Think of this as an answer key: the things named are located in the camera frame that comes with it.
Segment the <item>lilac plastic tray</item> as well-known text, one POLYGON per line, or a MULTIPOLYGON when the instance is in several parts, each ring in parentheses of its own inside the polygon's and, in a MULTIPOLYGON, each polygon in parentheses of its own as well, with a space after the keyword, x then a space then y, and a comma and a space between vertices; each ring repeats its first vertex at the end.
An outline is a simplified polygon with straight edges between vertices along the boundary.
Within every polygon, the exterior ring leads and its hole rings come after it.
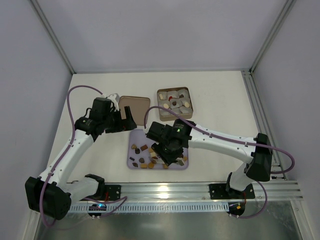
POLYGON ((127 151, 127 167, 131 170, 177 170, 182 171, 186 170, 189 167, 189 152, 187 148, 183 149, 183 154, 177 158, 176 163, 172 163, 168 168, 164 168, 164 162, 154 151, 149 152, 149 148, 152 148, 152 145, 155 142, 146 138, 146 135, 142 129, 132 130, 129 134, 128 141, 128 151, 127 151), (140 149, 140 154, 135 153, 135 149, 132 149, 131 146, 135 144, 137 149, 140 149), (148 149, 141 151, 141 146, 147 145, 148 149), (145 162, 140 163, 139 159, 144 158, 145 162), (153 168, 148 168, 148 164, 153 163, 153 168), (147 164, 147 168, 141 168, 141 164, 147 164))

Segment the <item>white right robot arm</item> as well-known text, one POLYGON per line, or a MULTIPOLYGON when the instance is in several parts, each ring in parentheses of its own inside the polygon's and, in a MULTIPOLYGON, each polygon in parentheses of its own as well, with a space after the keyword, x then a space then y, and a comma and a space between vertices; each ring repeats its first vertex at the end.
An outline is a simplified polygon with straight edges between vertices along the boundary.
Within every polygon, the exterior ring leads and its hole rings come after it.
POLYGON ((203 149, 242 161, 226 180, 225 192, 231 197, 241 196, 252 182, 268 182, 271 178, 273 152, 267 135, 240 137, 210 131, 193 121, 176 119, 173 125, 152 122, 146 137, 151 148, 169 166, 177 162, 184 149, 203 149))

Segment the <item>aluminium mounting rail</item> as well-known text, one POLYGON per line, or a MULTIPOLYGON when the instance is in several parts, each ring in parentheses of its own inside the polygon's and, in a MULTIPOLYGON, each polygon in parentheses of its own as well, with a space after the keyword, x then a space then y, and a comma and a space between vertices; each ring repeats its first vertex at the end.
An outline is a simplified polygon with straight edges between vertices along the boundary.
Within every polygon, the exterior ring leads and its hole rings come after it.
POLYGON ((255 198, 211 199, 211 182, 128 182, 119 183, 120 196, 127 197, 128 203, 186 203, 186 202, 264 202, 265 195, 270 202, 302 201, 304 199, 295 180, 271 180, 252 184, 255 198))

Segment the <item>rose gold tin lid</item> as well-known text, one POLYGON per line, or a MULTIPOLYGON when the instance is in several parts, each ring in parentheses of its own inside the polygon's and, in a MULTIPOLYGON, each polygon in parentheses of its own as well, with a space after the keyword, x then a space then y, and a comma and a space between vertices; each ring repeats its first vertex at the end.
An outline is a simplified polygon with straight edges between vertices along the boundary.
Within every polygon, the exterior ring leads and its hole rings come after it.
POLYGON ((121 96, 118 104, 123 120, 126 118, 125 107, 129 106, 135 123, 138 126, 144 125, 145 113, 151 106, 151 100, 148 97, 121 96))

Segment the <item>tan rectangular chocolate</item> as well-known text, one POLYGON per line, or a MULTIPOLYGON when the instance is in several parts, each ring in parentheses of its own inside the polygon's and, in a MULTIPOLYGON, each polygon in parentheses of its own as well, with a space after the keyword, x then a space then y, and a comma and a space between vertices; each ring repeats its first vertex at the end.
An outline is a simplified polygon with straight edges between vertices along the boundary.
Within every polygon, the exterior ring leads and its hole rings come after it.
POLYGON ((148 165, 147 165, 146 163, 142 163, 142 164, 140 165, 140 167, 141 167, 142 169, 146 169, 146 168, 148 167, 148 165))

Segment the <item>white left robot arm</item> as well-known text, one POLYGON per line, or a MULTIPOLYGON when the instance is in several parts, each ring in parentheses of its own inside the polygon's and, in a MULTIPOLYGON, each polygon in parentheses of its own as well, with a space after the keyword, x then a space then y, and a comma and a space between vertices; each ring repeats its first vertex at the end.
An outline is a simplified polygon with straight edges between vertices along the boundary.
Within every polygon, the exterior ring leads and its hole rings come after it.
POLYGON ((27 179, 25 191, 31 210, 61 220, 71 204, 85 198, 102 200, 105 197, 103 177, 87 174, 75 183, 68 183, 68 179, 81 157, 100 135, 137 128, 129 106, 125 106, 126 118, 122 118, 119 100, 116 93, 95 98, 86 115, 75 121, 70 139, 51 165, 37 178, 27 179))

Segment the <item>brown rectangular chocolate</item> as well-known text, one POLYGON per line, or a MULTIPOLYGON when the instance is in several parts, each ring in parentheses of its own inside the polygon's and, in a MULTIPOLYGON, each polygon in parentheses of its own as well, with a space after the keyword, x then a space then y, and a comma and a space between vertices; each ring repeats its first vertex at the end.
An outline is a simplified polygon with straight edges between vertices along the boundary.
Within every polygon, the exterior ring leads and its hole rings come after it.
POLYGON ((143 146, 140 147, 141 151, 145 151, 148 149, 148 146, 145 144, 143 146))

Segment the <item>rose gold tin box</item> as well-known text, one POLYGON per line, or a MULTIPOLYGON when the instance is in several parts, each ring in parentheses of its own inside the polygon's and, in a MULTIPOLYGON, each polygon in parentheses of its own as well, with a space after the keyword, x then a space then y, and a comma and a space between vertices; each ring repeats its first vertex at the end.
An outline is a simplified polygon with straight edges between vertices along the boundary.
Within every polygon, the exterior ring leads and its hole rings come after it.
POLYGON ((164 104, 169 106, 168 109, 159 109, 159 118, 163 122, 173 121, 176 117, 168 112, 167 110, 172 111, 176 115, 188 120, 191 119, 194 114, 194 108, 191 100, 190 91, 187 87, 171 87, 171 88, 163 88, 159 89, 156 92, 157 96, 157 105, 164 108, 164 104), (189 107, 185 107, 184 103, 188 102, 189 107))

